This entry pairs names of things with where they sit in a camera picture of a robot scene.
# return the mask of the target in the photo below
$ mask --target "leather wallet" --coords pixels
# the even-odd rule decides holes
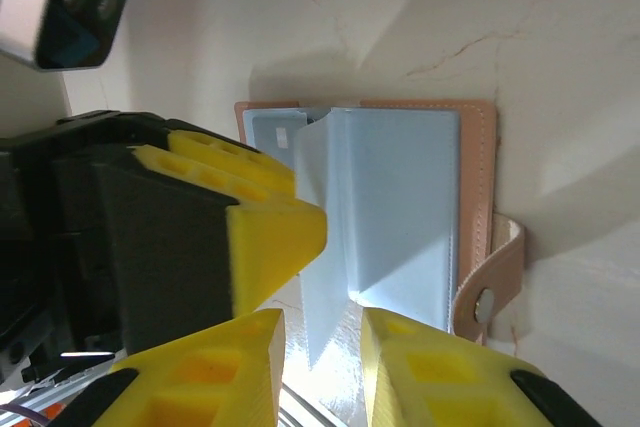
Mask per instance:
[[[524,228],[493,215],[497,112],[482,100],[363,100],[362,107],[452,110],[460,115],[460,200],[458,288],[453,331],[478,340],[488,323],[521,290]],[[248,109],[300,107],[296,101],[240,102],[235,105],[240,140],[246,142]]]

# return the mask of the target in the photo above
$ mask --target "card holder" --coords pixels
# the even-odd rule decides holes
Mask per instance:
[[[360,105],[451,110],[460,115],[458,290],[452,326],[457,335],[477,340],[495,315],[520,292],[524,272],[524,228],[492,213],[497,147],[495,107],[479,100],[363,100]],[[245,111],[294,107],[305,112],[322,110],[303,108],[296,101],[236,104],[240,139],[246,141]]]
[[[459,145],[451,111],[337,108],[297,131],[296,193],[329,229],[300,273],[312,365],[349,298],[451,331]]]

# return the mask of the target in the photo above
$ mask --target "purple wire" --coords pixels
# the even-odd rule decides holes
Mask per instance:
[[[4,410],[6,412],[11,412],[12,414],[21,415],[25,419],[29,419],[36,424],[40,424],[43,427],[49,424],[49,419],[47,419],[44,415],[39,414],[35,410],[31,410],[27,407],[23,407],[18,404],[4,404],[0,405],[0,410]]]

